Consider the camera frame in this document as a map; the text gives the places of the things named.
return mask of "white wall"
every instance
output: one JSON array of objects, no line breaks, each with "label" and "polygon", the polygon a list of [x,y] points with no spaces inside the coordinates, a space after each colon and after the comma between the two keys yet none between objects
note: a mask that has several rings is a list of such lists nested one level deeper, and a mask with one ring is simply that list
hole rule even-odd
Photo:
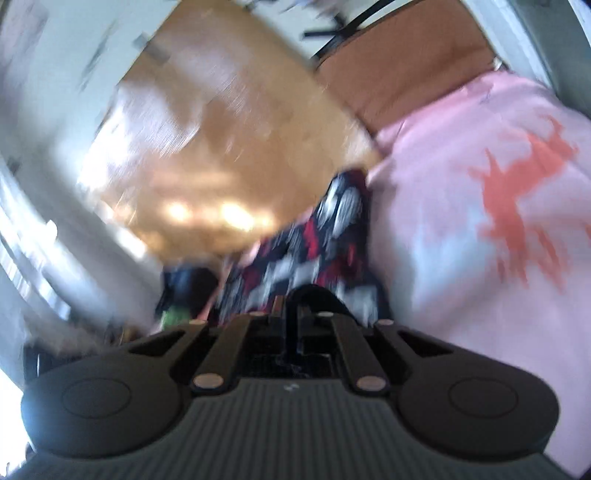
[{"label": "white wall", "polygon": [[[21,162],[17,180],[22,189],[92,273],[90,280],[57,275],[56,290],[95,319],[147,325],[160,295],[158,272],[136,264],[111,239],[99,218],[82,206],[74,186],[113,90],[139,55],[134,40],[152,35],[176,3],[13,0],[9,8],[18,3],[32,3],[33,12],[47,21],[28,50],[32,54],[12,59],[8,67],[22,82],[9,92],[12,108],[5,102],[0,110],[0,153]],[[12,46],[6,45],[6,36],[2,41],[0,49]]]}]

